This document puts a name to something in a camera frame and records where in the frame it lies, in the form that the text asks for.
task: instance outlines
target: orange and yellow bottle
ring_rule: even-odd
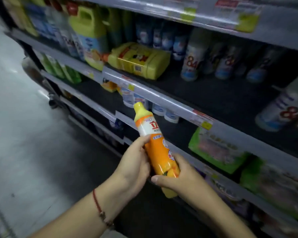
[[[136,112],[134,121],[140,136],[151,135],[149,143],[145,144],[145,149],[155,173],[177,178],[180,174],[178,164],[174,160],[152,112],[146,110],[141,102],[135,103],[133,107]],[[170,189],[162,188],[162,191],[167,198],[177,196]]]

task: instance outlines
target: qr code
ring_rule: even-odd
[[[141,72],[141,66],[135,65],[135,71]]]

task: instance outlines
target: bracelet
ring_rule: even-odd
[[[102,211],[102,208],[100,208],[100,205],[97,201],[97,198],[96,198],[96,194],[95,194],[95,190],[96,188],[93,190],[93,197],[94,197],[94,201],[95,201],[95,204],[97,206],[97,209],[98,209],[98,212],[99,212],[99,217],[102,219],[102,221],[108,226],[108,227],[111,227],[114,223],[112,222],[112,220],[109,220],[109,221],[105,221],[106,219],[106,214],[104,211]]]

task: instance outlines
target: jug handle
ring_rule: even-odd
[[[95,19],[94,19],[94,12],[91,8],[88,8],[88,7],[84,7],[84,6],[79,6],[78,7],[78,13],[77,13],[77,16],[79,19],[82,19],[82,13],[87,13],[91,16],[91,23],[92,23],[92,26],[94,26],[94,22],[95,22]]]

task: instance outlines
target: floor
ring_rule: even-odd
[[[115,170],[119,158],[51,110],[0,27],[0,212],[17,237],[41,228]],[[146,184],[117,219],[133,237],[210,237],[195,217]]]

